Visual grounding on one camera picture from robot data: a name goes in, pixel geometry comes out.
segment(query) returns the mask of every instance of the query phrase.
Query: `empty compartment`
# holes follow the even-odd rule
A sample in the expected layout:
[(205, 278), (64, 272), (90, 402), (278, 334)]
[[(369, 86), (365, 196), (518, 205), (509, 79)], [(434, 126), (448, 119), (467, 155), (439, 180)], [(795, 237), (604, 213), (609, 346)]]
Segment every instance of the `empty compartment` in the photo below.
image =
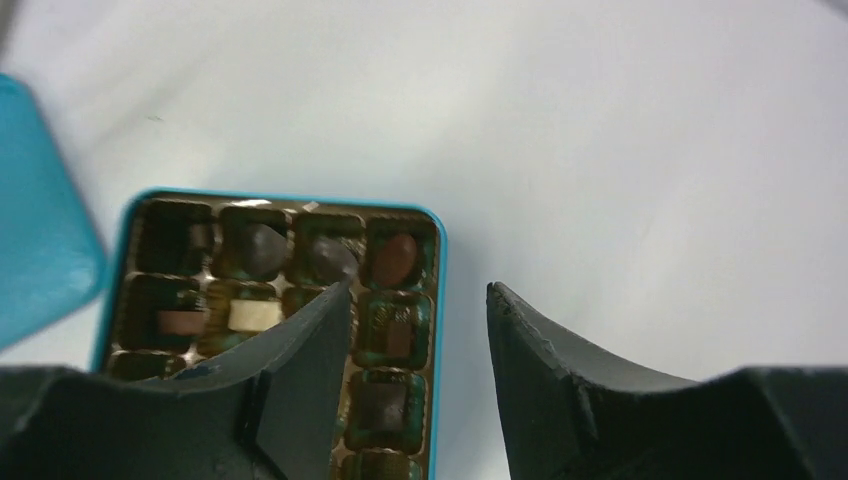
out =
[(237, 332), (230, 329), (230, 305), (233, 300), (279, 303), (276, 295), (274, 287), (261, 283), (244, 283), (236, 280), (210, 283), (206, 290), (209, 321), (197, 342), (197, 353), (206, 358), (213, 357), (256, 335), (256, 333)]
[(357, 263), (362, 261), (363, 228), (362, 221), (355, 215), (324, 215), (304, 213), (298, 215), (292, 224), (294, 230), (294, 255), (286, 271), (289, 281), (299, 285), (326, 286), (330, 281), (322, 275), (321, 265), (314, 261), (315, 241), (326, 237), (342, 244), (353, 254)]
[(136, 215), (140, 217), (134, 252), (138, 270), (185, 276), (200, 272), (214, 246), (209, 205), (154, 200), (142, 205)]
[(363, 452), (342, 461), (343, 480), (421, 480), (421, 466), (406, 455)]
[(427, 364), (432, 302), (421, 294), (369, 292), (359, 297), (357, 365), (419, 370)]
[(198, 283), (192, 279), (138, 275), (124, 285), (116, 315), (115, 340), (125, 350), (184, 353), (195, 337), (162, 333), (164, 312), (199, 312)]
[(435, 283), (438, 230), (432, 221), (374, 218), (365, 237), (361, 272), (366, 287), (421, 291)]
[(107, 374), (132, 382), (154, 377), (164, 378), (183, 368), (185, 361), (173, 355), (126, 352), (112, 359)]
[(274, 251), (262, 251), (257, 245), (249, 240), (249, 229), (256, 225), (266, 225), (276, 232), (282, 239), (286, 238), (288, 230), (286, 215), (281, 210), (270, 210), (265, 208), (227, 207), (221, 210), (219, 216), (223, 244), (221, 251), (212, 262), (212, 274), (216, 277), (253, 280), (268, 282), (279, 275), (282, 270), (282, 261), (275, 268), (262, 273), (252, 271), (250, 265), (256, 262), (256, 257), (273, 259), (286, 257), (286, 242), (277, 244), (276, 241), (262, 242), (262, 248), (274, 249)]
[(291, 317), (298, 310), (305, 307), (318, 295), (321, 295), (323, 288), (302, 288), (291, 287), (283, 292), (283, 314), (286, 318)]
[(421, 450), (427, 398), (424, 378), (366, 370), (351, 377), (349, 388), (347, 448), (391, 448), (407, 454)]

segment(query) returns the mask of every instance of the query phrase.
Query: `chocolate box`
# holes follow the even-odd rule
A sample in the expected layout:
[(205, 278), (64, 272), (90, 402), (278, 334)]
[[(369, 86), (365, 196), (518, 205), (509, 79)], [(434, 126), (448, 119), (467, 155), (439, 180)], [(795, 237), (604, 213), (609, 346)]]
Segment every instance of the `chocolate box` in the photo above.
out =
[[(267, 238), (256, 237), (257, 225), (270, 227), (259, 229)], [(435, 215), (399, 204), (154, 190), (132, 202), (119, 235), (92, 369), (127, 381), (167, 378), (258, 334), (233, 325), (234, 302), (278, 305), (284, 322), (332, 283), (315, 245), (344, 247), (358, 271), (332, 478), (435, 478), (447, 256)], [(276, 258), (252, 251), (257, 245), (285, 255), (257, 271), (252, 256)]]

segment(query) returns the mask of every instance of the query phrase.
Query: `chocolate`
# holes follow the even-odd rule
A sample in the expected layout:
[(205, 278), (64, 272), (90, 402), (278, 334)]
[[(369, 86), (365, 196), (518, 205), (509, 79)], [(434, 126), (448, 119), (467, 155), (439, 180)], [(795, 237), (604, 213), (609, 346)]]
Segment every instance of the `chocolate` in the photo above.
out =
[(359, 262), (347, 247), (336, 240), (318, 237), (309, 251), (312, 268), (325, 282), (336, 283), (355, 277)]
[(283, 268), (287, 250), (285, 236), (268, 225), (250, 224), (241, 234), (241, 268), (253, 277), (275, 275)]
[(417, 257), (418, 244), (412, 235), (395, 235), (374, 255), (371, 278), (381, 287), (395, 287), (412, 273)]
[(305, 307), (306, 304), (321, 295), (321, 290), (311, 290), (305, 288), (287, 288), (283, 292), (283, 315), (286, 318), (291, 317), (298, 310)]
[(203, 312), (160, 310), (156, 313), (159, 333), (192, 337), (203, 333), (206, 327), (206, 314)]
[(163, 376), (167, 378), (171, 375), (176, 375), (187, 366), (188, 364), (186, 363), (183, 357), (171, 357), (171, 360), (165, 367), (165, 373), (163, 374)]
[(360, 426), (375, 432), (400, 432), (404, 427), (407, 387), (401, 383), (362, 383), (356, 409)]
[(280, 302), (260, 300), (230, 300), (227, 326), (236, 332), (264, 332), (283, 320)]
[(359, 476), (353, 478), (408, 479), (419, 478), (421, 475), (421, 472), (416, 470), (414, 473), (418, 476), (410, 477), (413, 464), (405, 455), (365, 452), (360, 454), (359, 459)]
[(212, 231), (209, 225), (196, 223), (188, 227), (188, 246), (190, 250), (209, 250), (212, 248)]
[(406, 358), (412, 349), (412, 324), (391, 322), (386, 329), (386, 356)]

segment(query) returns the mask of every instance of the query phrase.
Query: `white chocolate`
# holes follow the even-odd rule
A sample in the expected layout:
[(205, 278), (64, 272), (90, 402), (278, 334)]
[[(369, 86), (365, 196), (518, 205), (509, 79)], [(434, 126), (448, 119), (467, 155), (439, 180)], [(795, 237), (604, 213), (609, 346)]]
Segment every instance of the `white chocolate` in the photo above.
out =
[(258, 300), (230, 300), (230, 318), (227, 326), (236, 332), (264, 332), (283, 320), (280, 302)]

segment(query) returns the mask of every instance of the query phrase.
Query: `chocolate compartment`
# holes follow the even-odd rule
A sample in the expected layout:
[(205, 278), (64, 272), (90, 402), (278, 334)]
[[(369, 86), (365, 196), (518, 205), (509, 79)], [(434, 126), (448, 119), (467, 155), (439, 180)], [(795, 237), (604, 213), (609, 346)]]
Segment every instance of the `chocolate compartment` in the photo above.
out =
[(138, 275), (124, 289), (115, 339), (127, 350), (186, 352), (193, 339), (158, 333), (160, 310), (199, 310), (199, 284), (192, 279)]
[(430, 345), (430, 299), (421, 294), (369, 292), (359, 297), (353, 359), (361, 367), (419, 370)]
[(121, 353), (112, 359), (109, 375), (126, 381), (165, 377), (185, 368), (185, 360), (161, 353)]
[(223, 353), (254, 334), (235, 332), (227, 326), (230, 319), (230, 300), (274, 300), (279, 301), (274, 287), (263, 283), (245, 283), (236, 280), (218, 280), (206, 289), (206, 305), (209, 321), (206, 331), (197, 342), (197, 353), (212, 357)]
[(139, 209), (135, 265), (142, 272), (191, 276), (200, 272), (208, 250), (190, 248), (192, 225), (210, 225), (212, 208), (192, 202), (152, 201)]
[(262, 277), (249, 275), (242, 269), (239, 250), (241, 235), (245, 227), (253, 223), (268, 225), (285, 237), (288, 231), (285, 213), (266, 208), (227, 207), (221, 210), (220, 223), (223, 243), (221, 252), (215, 256), (212, 262), (212, 275), (220, 278), (261, 282), (268, 282), (277, 277), (279, 272)]
[(422, 479), (421, 466), (406, 455), (377, 452), (345, 457), (339, 475), (344, 480)]
[[(238, 345), (255, 334), (228, 328), (233, 299), (279, 301), (284, 319), (291, 317), (327, 286), (310, 259), (312, 243), (325, 236), (360, 262), (350, 290), (351, 351), (336, 417), (332, 478), (432, 476), (432, 350), (442, 239), (428, 214), (391, 206), (158, 192), (130, 215), (101, 371), (128, 381), (168, 377)], [(198, 222), (204, 230), (194, 231), (201, 239), (194, 243), (205, 245), (199, 251), (190, 248), (191, 226)], [(257, 278), (243, 271), (240, 233), (252, 223), (286, 236), (289, 251), (281, 274)], [(399, 233), (416, 241), (415, 268), (403, 282), (381, 288), (370, 280), (369, 262)], [(382, 310), (387, 307), (400, 309), (402, 321), (386, 321)], [(204, 312), (204, 330), (192, 337), (157, 335), (158, 310)], [(384, 416), (381, 401), (392, 395), (401, 396), (402, 405), (393, 417)]]
[(427, 387), (415, 374), (366, 370), (350, 380), (345, 445), (351, 450), (421, 450)]
[(400, 233), (406, 233), (415, 239), (418, 253), (415, 267), (394, 290), (420, 292), (433, 285), (435, 278), (436, 237), (438, 232), (432, 222), (403, 218), (373, 218), (366, 225), (365, 236), (368, 248), (365, 254), (365, 268), (362, 268), (362, 284), (372, 290), (384, 287), (374, 282), (372, 268), (374, 259), (390, 239)]
[(287, 288), (283, 292), (283, 315), (286, 318), (291, 317), (323, 291), (323, 288)]
[(288, 280), (298, 285), (327, 286), (319, 277), (310, 261), (312, 242), (318, 237), (336, 240), (350, 250), (357, 260), (362, 261), (362, 248), (365, 228), (359, 217), (354, 215), (326, 215), (305, 213), (295, 218), (294, 256), (286, 272)]

